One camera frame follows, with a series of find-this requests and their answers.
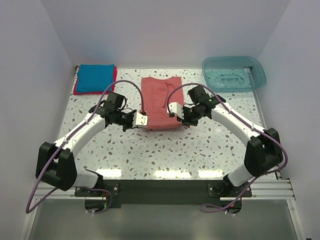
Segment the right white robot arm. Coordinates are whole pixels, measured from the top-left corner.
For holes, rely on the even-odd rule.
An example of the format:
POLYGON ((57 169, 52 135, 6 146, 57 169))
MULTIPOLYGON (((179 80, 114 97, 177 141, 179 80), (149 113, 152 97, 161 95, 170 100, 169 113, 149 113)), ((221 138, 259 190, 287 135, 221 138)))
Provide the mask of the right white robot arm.
POLYGON ((188 94, 192 100, 190 107, 177 102, 168 105, 179 122, 197 126, 199 119, 207 117, 226 127, 246 147, 243 163, 223 178, 220 192, 233 197, 242 185, 268 174, 283 161, 279 133, 274 128, 264 129, 250 122, 221 96, 207 94, 202 85, 190 89, 188 94))

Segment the salmon pink t shirt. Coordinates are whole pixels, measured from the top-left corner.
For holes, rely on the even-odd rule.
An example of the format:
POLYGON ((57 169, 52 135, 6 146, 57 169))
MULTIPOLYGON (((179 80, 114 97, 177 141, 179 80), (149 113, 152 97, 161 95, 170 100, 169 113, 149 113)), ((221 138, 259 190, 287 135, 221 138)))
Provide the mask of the salmon pink t shirt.
POLYGON ((170 93, 182 85, 181 77, 168 79, 144 77, 141 80, 141 92, 144 99, 144 110, 148 117, 148 130, 167 130, 181 126, 175 118, 167 113, 167 98, 170 93))

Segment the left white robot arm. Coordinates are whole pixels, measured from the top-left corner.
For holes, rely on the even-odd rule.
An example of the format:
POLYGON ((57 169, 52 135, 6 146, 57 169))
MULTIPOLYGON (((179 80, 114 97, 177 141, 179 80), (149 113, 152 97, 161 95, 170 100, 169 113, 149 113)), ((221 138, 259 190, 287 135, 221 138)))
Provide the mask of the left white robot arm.
POLYGON ((53 143, 44 142, 39 147, 35 176, 56 189, 85 188, 92 196, 104 190, 103 176, 95 171, 80 169, 76 157, 87 143, 109 125, 116 124, 124 131, 136 127, 137 110, 124 112, 126 98, 110 93, 105 100, 94 105, 85 118, 68 134, 53 143))

